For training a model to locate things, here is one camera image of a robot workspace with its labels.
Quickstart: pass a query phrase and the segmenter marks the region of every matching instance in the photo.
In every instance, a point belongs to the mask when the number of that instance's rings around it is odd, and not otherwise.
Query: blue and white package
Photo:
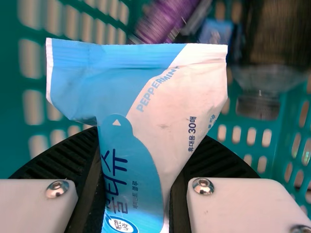
[[[171,185],[227,99],[227,46],[48,38],[46,51],[48,101],[98,127],[102,232],[168,232]]]

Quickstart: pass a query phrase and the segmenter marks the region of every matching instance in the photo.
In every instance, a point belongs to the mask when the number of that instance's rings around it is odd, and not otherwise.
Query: black ridged surface
[[[195,177],[259,178],[259,175],[235,153],[206,136],[171,188],[170,233],[191,233],[186,195],[188,182]]]
[[[97,147],[97,128],[84,130],[41,153],[10,179],[68,179],[80,196]]]

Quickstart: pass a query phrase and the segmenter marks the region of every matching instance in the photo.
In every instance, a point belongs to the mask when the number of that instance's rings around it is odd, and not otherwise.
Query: teal plastic basket
[[[87,126],[67,120],[45,98],[46,37],[124,44],[146,0],[10,0],[1,3],[0,178]],[[238,0],[213,3],[210,17],[238,22]],[[275,121],[236,115],[240,87],[228,69],[229,99],[209,136],[243,158],[261,177],[282,183],[311,217],[311,100],[304,83],[281,96]]]

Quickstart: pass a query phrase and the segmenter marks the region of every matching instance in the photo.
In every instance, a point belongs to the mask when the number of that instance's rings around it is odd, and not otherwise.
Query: blue item
[[[198,36],[198,43],[229,45],[232,31],[231,21],[206,19]]]

